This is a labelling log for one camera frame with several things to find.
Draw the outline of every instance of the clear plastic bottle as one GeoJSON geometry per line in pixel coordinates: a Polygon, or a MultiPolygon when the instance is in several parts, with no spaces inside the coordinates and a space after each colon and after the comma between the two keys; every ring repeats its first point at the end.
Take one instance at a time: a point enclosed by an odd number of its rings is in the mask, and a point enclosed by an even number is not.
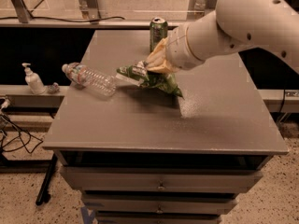
{"type": "Polygon", "coordinates": [[[90,87],[105,96],[115,93],[116,82],[113,76],[105,75],[81,63],[64,64],[62,69],[70,80],[79,85],[90,87]]]}

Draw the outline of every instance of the white bottle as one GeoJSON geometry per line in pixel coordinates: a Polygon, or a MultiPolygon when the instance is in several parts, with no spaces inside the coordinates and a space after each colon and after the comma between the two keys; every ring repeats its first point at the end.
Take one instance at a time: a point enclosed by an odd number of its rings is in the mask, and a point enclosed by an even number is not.
{"type": "Polygon", "coordinates": [[[39,75],[34,73],[28,66],[29,63],[23,63],[22,66],[25,68],[26,77],[25,80],[30,87],[33,94],[41,94],[46,90],[43,82],[41,81],[39,75]]]}

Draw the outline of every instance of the soda can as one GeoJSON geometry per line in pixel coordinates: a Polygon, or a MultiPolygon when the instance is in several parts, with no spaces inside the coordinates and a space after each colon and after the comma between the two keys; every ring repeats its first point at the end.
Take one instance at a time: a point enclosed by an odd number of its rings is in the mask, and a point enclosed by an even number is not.
{"type": "Polygon", "coordinates": [[[168,23],[163,18],[153,18],[149,25],[150,31],[150,52],[152,52],[157,44],[163,39],[167,37],[168,33],[168,23]]]}

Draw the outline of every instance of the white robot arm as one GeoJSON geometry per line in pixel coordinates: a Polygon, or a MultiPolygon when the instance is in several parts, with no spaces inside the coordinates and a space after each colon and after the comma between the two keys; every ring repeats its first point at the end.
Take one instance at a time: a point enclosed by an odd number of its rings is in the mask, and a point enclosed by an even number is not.
{"type": "Polygon", "coordinates": [[[270,51],[299,74],[299,16],[284,0],[218,0],[215,11],[173,30],[164,57],[188,70],[252,48],[270,51]]]}

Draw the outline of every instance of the black cable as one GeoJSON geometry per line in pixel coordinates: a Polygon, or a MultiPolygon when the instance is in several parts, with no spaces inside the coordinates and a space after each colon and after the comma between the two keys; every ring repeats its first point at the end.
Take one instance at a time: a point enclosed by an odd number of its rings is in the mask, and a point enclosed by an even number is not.
{"type": "Polygon", "coordinates": [[[56,114],[49,113],[49,115],[50,115],[50,117],[51,117],[52,119],[55,119],[55,115],[56,115],[56,114]]]}
{"type": "Polygon", "coordinates": [[[36,150],[36,148],[37,148],[40,144],[43,143],[43,140],[42,140],[42,139],[39,139],[39,138],[35,137],[34,135],[30,134],[28,131],[22,129],[20,126],[18,126],[18,125],[15,124],[14,122],[12,122],[8,116],[6,116],[6,115],[4,115],[4,114],[1,114],[1,115],[0,115],[0,118],[3,119],[5,122],[11,124],[11,126],[13,127],[13,129],[14,129],[15,131],[18,132],[18,135],[17,135],[16,137],[14,137],[13,139],[11,139],[11,140],[10,140],[9,142],[7,142],[6,144],[4,144],[4,139],[5,139],[5,137],[6,137],[6,134],[3,133],[3,137],[2,137],[2,139],[1,139],[1,141],[0,141],[0,142],[1,142],[0,145],[1,145],[1,150],[2,150],[2,152],[14,152],[14,151],[17,151],[17,150],[19,150],[19,149],[21,149],[21,148],[25,148],[26,151],[27,151],[27,153],[32,154],[32,153],[36,150]],[[29,137],[28,140],[27,140],[27,142],[24,142],[23,138],[21,137],[23,133],[26,133],[26,134],[28,135],[28,137],[29,137]],[[4,150],[5,147],[7,147],[8,145],[10,145],[13,141],[15,141],[15,140],[18,139],[18,138],[21,140],[21,146],[20,146],[20,147],[13,148],[13,149],[10,149],[10,150],[4,150]],[[30,150],[27,148],[27,145],[31,142],[32,138],[38,140],[39,142],[38,142],[37,145],[35,145],[34,148],[30,151],[30,150]]]}
{"type": "Polygon", "coordinates": [[[285,77],[284,77],[284,85],[283,85],[283,98],[282,98],[282,102],[281,102],[281,105],[280,105],[280,109],[278,111],[278,117],[277,117],[276,121],[278,121],[279,116],[281,116],[282,109],[283,109],[283,106],[284,106],[285,101],[286,101],[286,89],[287,89],[287,84],[288,84],[288,81],[289,81],[288,80],[289,74],[290,74],[290,70],[286,68],[286,73],[285,73],[285,77]]]}
{"type": "Polygon", "coordinates": [[[115,17],[108,17],[104,19],[96,19],[96,20],[71,20],[71,19],[59,19],[59,18],[52,18],[52,17],[33,17],[34,19],[45,19],[45,20],[55,20],[55,21],[67,21],[67,22],[76,22],[76,23],[84,23],[84,22],[96,22],[96,21],[104,21],[104,20],[112,20],[112,19],[120,19],[125,20],[124,17],[121,16],[115,16],[115,17]]]}

